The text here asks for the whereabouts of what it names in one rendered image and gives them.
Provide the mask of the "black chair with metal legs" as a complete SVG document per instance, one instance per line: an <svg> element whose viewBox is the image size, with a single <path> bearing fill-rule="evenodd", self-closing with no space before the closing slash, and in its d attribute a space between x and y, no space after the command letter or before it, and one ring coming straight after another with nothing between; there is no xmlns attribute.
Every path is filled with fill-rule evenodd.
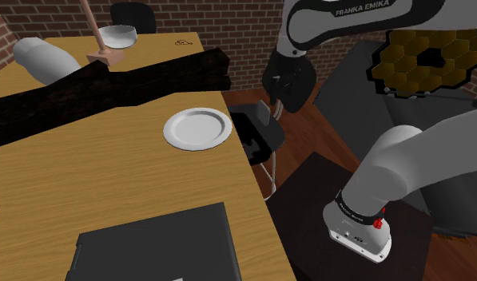
<svg viewBox="0 0 477 281"><path fill-rule="evenodd" d="M228 107L249 164L260 165L271 182L271 193L264 201L276 192L276 151L285 141L284 130L279 124L283 108L278 101L275 113L271 114L262 100Z"/></svg>

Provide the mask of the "dark grey sofa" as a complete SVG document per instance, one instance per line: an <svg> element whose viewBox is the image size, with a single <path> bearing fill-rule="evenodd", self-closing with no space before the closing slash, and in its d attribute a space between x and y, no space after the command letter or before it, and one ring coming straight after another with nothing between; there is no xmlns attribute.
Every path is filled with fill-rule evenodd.
<svg viewBox="0 0 477 281"><path fill-rule="evenodd" d="M358 160L363 160L376 140L396 125L425 130L473 109L461 89L441 89L438 97L416 99L378 94L367 71L373 64L373 53L382 45L357 42L322 84L314 101ZM421 188L403 200L431 216L439 234L477 234L477 172Z"/></svg>

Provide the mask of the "white plate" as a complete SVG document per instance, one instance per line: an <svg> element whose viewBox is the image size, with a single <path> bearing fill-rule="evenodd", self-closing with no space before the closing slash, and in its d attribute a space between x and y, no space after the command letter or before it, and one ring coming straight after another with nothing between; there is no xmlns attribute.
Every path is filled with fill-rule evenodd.
<svg viewBox="0 0 477 281"><path fill-rule="evenodd" d="M163 128L165 140L185 151L203 151L225 142L233 130L231 119L211 108L191 108L171 116Z"/></svg>

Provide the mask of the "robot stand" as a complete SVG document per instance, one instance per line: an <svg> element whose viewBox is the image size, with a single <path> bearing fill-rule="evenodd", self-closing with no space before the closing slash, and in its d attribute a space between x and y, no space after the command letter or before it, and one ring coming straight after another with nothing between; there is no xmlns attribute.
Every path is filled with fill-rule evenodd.
<svg viewBox="0 0 477 281"><path fill-rule="evenodd" d="M401 200L387 205L392 249L382 263L330 238L322 212L351 175L314 152L267 201L297 281L422 281L433 220Z"/></svg>

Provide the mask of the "long black rough beam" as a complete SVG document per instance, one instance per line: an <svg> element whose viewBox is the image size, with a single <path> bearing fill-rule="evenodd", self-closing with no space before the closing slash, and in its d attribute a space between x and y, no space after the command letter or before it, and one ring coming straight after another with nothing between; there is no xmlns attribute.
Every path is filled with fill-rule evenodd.
<svg viewBox="0 0 477 281"><path fill-rule="evenodd" d="M41 88L0 97L0 147L117 107L172 93L227 91L230 59L219 48L112 72L100 61Z"/></svg>

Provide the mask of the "light brown wooden mallet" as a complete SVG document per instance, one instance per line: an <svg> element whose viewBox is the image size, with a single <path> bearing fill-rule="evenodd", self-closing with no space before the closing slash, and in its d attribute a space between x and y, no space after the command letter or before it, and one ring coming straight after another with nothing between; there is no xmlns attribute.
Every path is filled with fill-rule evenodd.
<svg viewBox="0 0 477 281"><path fill-rule="evenodd" d="M98 44L99 50L86 55L89 62L101 61L107 66L115 65L125 58L122 50L110 49L107 47L100 35L97 23L94 19L93 13L89 7L87 0L79 0L81 7L85 13L89 26Z"/></svg>

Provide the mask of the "wooden table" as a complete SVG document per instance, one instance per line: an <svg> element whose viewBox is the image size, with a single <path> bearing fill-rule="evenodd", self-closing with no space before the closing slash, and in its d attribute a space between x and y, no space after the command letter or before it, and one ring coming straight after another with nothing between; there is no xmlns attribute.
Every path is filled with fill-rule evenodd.
<svg viewBox="0 0 477 281"><path fill-rule="evenodd" d="M201 152L165 122L218 92L115 108L0 147L0 281L64 281L83 232L225 204L243 281L296 281L236 134Z"/></svg>

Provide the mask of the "dark grey closed laptop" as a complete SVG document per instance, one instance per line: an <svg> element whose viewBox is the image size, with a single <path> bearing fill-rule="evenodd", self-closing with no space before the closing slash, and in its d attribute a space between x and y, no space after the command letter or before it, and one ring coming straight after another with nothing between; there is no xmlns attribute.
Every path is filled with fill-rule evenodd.
<svg viewBox="0 0 477 281"><path fill-rule="evenodd" d="M81 233L65 281L242 281L223 203Z"/></svg>

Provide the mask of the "white rounded cylinder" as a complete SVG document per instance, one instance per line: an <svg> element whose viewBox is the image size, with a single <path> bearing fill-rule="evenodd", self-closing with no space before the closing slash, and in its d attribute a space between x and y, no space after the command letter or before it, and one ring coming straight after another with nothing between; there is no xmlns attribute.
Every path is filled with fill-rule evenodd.
<svg viewBox="0 0 477 281"><path fill-rule="evenodd" d="M40 38L23 38L13 47L14 60L44 85L79 70L77 60L63 49Z"/></svg>

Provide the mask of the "gold honeycomb panel black frame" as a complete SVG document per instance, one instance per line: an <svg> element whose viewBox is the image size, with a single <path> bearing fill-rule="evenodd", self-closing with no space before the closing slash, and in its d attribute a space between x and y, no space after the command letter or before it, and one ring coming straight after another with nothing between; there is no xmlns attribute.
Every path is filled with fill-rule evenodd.
<svg viewBox="0 0 477 281"><path fill-rule="evenodd" d="M367 70L380 94L409 98L458 89L477 68L477 29L392 30L386 37Z"/></svg>

